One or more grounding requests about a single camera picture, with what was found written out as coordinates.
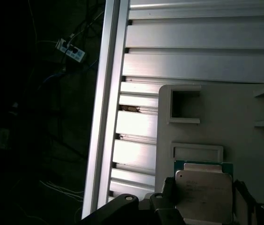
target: blue cable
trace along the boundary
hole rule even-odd
[[[86,70],[84,70],[82,73],[86,73],[89,69],[91,69],[97,62],[99,59],[96,59]],[[60,73],[56,73],[56,74],[52,74],[51,76],[48,76],[46,79],[44,79],[44,81],[41,83],[41,85],[38,87],[37,91],[46,83],[48,82],[48,80],[52,79],[53,77],[60,77],[62,75],[66,74],[65,72],[60,72]]]

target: white cable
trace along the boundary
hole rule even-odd
[[[34,23],[34,17],[33,17],[33,13],[32,13],[32,10],[31,10],[30,0],[28,0],[28,5],[29,5],[29,10],[30,10],[30,14],[31,14],[31,18],[32,18],[32,24],[33,24],[34,33],[35,33],[35,48],[36,48],[36,51],[37,51],[37,29],[36,29],[35,23]]]
[[[54,187],[49,186],[49,185],[43,183],[41,180],[40,180],[39,182],[41,182],[43,185],[45,185],[46,187],[48,187],[48,188],[50,188],[50,189],[53,189],[53,190],[55,190],[55,191],[58,191],[58,192],[60,192],[60,193],[63,193],[63,194],[65,194],[65,195],[67,195],[68,197],[71,197],[71,198],[75,199],[76,201],[83,202],[82,200],[78,200],[78,199],[75,198],[75,197],[78,197],[78,198],[81,199],[81,197],[78,196],[78,195],[74,195],[74,194],[71,194],[71,193],[67,193],[67,192],[64,192],[64,191],[61,191],[61,190],[55,189]]]
[[[17,204],[17,203],[15,203],[15,204],[20,208],[20,210],[25,214],[26,217],[33,218],[33,219],[38,219],[38,220],[42,221],[43,223],[49,225],[46,221],[44,221],[40,217],[35,217],[35,216],[29,216],[29,215],[27,215],[27,213],[25,212],[25,210],[23,210],[23,208],[19,204]]]
[[[79,195],[75,195],[75,194],[73,194],[73,193],[65,192],[64,190],[61,189],[61,187],[59,187],[59,186],[57,186],[57,185],[55,185],[55,184],[53,184],[53,183],[46,183],[46,185],[48,185],[48,186],[50,186],[50,187],[52,187],[52,188],[57,188],[58,190],[60,190],[60,191],[62,191],[62,192],[64,192],[64,193],[67,193],[67,194],[69,194],[69,195],[72,195],[72,196],[78,197],[78,198],[80,198],[80,199],[83,199],[83,197],[81,197],[81,196],[79,196]]]
[[[78,213],[79,210],[81,210],[81,209],[82,209],[82,207],[79,207],[79,208],[76,210],[75,214],[74,214],[74,222],[75,222],[75,224],[77,223],[77,222],[76,222],[76,216],[77,216],[77,213]]]
[[[49,184],[51,184],[52,186],[54,186],[56,188],[60,188],[60,189],[63,189],[63,190],[66,190],[66,191],[69,191],[69,192],[72,192],[72,193],[76,193],[76,194],[80,194],[80,193],[84,192],[84,191],[72,191],[70,189],[66,189],[65,187],[61,187],[61,186],[58,186],[56,184],[53,184],[51,181],[49,181]]]

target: electrical cable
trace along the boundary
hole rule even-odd
[[[31,5],[30,5],[30,0],[28,0],[28,5],[29,5],[29,10],[30,10],[30,14],[31,14],[32,24],[33,24],[33,29],[34,29],[34,33],[35,33],[35,49],[36,49],[36,52],[37,52],[37,29],[35,27],[34,17],[33,17]]]
[[[84,193],[84,191],[72,191],[70,189],[66,189],[65,187],[57,186],[56,184],[53,184],[51,181],[49,181],[49,183],[52,186],[55,186],[56,188],[60,188],[60,189],[63,189],[63,190],[66,190],[66,191],[69,191],[69,192],[72,192],[72,193],[76,193],[76,194]]]
[[[47,40],[41,40],[41,41],[37,41],[37,44],[38,44],[38,43],[42,43],[42,42],[58,44],[59,41],[60,41],[60,39],[59,39],[58,41],[47,41]]]
[[[73,197],[77,197],[77,198],[79,198],[79,199],[83,199],[83,197],[81,197],[81,196],[79,196],[79,195],[75,195],[75,194],[73,194],[73,193],[69,193],[69,192],[65,192],[64,190],[62,190],[61,188],[59,188],[59,187],[56,187],[56,186],[53,186],[52,184],[50,184],[50,183],[46,183],[46,185],[48,185],[48,186],[50,186],[51,188],[57,188],[59,191],[61,191],[62,193],[65,193],[65,194],[67,194],[67,195],[70,195],[70,196],[73,196]]]
[[[59,140],[56,136],[50,134],[49,132],[46,132],[46,133],[47,133],[47,135],[48,135],[50,138],[52,138],[52,140],[56,141],[58,144],[60,144],[60,145],[62,145],[62,146],[64,146],[64,147],[66,147],[67,149],[69,149],[70,151],[72,151],[72,152],[75,153],[76,155],[80,156],[81,158],[83,158],[83,159],[87,159],[86,156],[82,155],[80,152],[78,152],[76,149],[74,149],[74,148],[71,147],[70,145],[68,145],[68,144],[66,144],[66,143],[64,143],[64,142],[62,142],[62,141]]]
[[[81,210],[81,209],[82,209],[82,207],[79,207],[79,208],[76,210],[75,214],[74,214],[74,222],[75,222],[75,224],[77,223],[77,221],[76,221],[76,215],[77,215],[77,213],[79,212],[79,210]]]
[[[67,45],[68,45],[68,47],[67,47],[67,49],[66,49],[66,51],[65,51],[65,53],[63,54],[63,56],[62,56],[62,59],[61,59],[61,64],[62,64],[62,62],[63,62],[63,60],[64,60],[64,58],[65,58],[65,56],[66,56],[66,53],[67,53],[67,51],[70,49],[70,47],[71,47],[71,42],[78,36],[78,35],[80,35],[81,33],[83,33],[85,30],[88,30],[88,28],[89,28],[89,26],[91,26],[102,14],[104,13],[104,11],[102,11],[89,25],[87,25],[83,30],[81,30],[80,32],[78,32],[77,34],[75,34],[75,35],[73,35],[72,37],[71,37],[71,39],[67,42]]]
[[[65,194],[65,195],[67,195],[68,197],[75,199],[75,200],[78,201],[78,202],[83,202],[82,200],[78,200],[78,199],[75,198],[75,197],[78,197],[78,198],[81,199],[81,197],[78,196],[78,195],[74,195],[74,194],[71,194],[71,193],[66,193],[66,192],[64,192],[64,191],[61,191],[61,190],[55,189],[54,187],[49,186],[49,185],[43,183],[41,180],[40,180],[39,182],[40,182],[41,184],[43,184],[44,186],[46,186],[47,188],[50,188],[50,189],[53,189],[53,190],[55,190],[55,191],[57,191],[57,192],[63,193],[63,194]]]
[[[17,203],[14,203],[14,204],[17,205],[20,208],[20,210],[25,214],[26,217],[32,218],[32,219],[38,219],[38,220],[42,221],[44,224],[49,225],[46,221],[44,221],[40,217],[35,217],[35,216],[29,216],[29,215],[27,215],[27,213],[25,212],[25,210],[19,204],[17,204]]]

